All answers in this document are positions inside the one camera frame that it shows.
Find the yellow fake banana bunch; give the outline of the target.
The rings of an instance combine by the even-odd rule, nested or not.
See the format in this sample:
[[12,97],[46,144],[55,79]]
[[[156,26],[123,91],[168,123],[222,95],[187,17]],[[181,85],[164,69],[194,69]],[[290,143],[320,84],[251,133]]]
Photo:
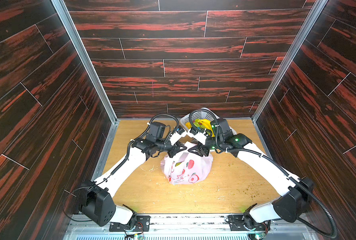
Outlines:
[[210,122],[210,120],[207,120],[207,119],[195,119],[193,124],[199,128],[199,131],[200,132],[203,132],[203,131],[206,131],[206,130],[209,130],[212,132],[213,134],[213,126]]

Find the small yellow fake fruit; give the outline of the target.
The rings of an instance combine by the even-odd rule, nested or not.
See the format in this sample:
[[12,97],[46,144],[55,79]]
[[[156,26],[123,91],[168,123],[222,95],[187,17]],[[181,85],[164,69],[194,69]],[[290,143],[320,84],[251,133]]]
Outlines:
[[185,126],[190,130],[191,129],[191,127],[192,127],[192,125],[191,125],[191,123],[190,122],[188,122],[188,123],[186,123],[185,124]]

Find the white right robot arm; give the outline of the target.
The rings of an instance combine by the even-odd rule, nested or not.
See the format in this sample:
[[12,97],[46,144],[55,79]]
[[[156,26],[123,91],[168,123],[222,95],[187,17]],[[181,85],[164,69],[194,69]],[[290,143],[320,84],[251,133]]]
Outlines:
[[235,134],[225,119],[210,122],[209,129],[191,125],[187,134],[198,141],[199,153],[219,151],[232,154],[256,170],[279,194],[278,198],[265,204],[252,205],[243,213],[242,222],[246,229],[258,230],[275,219],[289,223],[300,221],[308,225],[300,215],[310,206],[314,197],[313,182],[309,178],[301,179],[284,169],[247,136]]

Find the pink plastic bag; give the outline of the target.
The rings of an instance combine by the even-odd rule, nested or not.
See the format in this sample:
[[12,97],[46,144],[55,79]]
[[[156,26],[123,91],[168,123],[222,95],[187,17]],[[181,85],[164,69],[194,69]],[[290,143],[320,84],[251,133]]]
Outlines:
[[213,156],[200,157],[187,150],[176,154],[173,158],[165,155],[161,161],[161,169],[172,185],[189,185],[204,181],[211,171]]

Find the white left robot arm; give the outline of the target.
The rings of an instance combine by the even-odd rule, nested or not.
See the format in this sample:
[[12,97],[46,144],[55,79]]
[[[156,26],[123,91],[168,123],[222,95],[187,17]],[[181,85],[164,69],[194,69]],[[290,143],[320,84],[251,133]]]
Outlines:
[[178,125],[165,137],[165,128],[165,124],[150,122],[145,132],[129,143],[126,155],[118,163],[94,181],[83,182],[76,190],[79,212],[100,227],[113,223],[127,230],[133,229],[137,221],[136,212],[128,207],[117,206],[113,196],[134,170],[156,152],[167,152],[173,157],[186,149],[179,142],[186,136],[186,130]]

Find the white perforated plastic basket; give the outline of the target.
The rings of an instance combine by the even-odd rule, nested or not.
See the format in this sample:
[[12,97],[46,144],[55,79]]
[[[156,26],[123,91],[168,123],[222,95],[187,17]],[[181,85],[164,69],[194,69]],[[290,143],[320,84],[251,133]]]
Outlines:
[[[182,127],[186,130],[186,132],[189,131],[189,129],[185,126],[186,123],[189,122],[189,115],[187,114],[186,116],[182,117],[179,121]],[[195,119],[207,119],[210,121],[213,121],[214,119],[219,119],[219,116],[217,116],[215,113],[213,113],[210,109],[208,108],[201,108],[197,111],[194,111],[194,113],[191,116],[191,120],[194,121]]]

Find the metal base rail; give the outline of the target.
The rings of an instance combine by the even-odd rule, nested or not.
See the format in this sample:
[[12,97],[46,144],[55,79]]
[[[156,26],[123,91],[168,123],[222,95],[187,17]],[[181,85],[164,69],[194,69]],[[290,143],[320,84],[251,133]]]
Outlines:
[[65,240],[317,240],[299,222],[273,220],[254,231],[244,228],[241,214],[140,214],[135,227],[126,231],[119,224],[99,227],[75,215]]

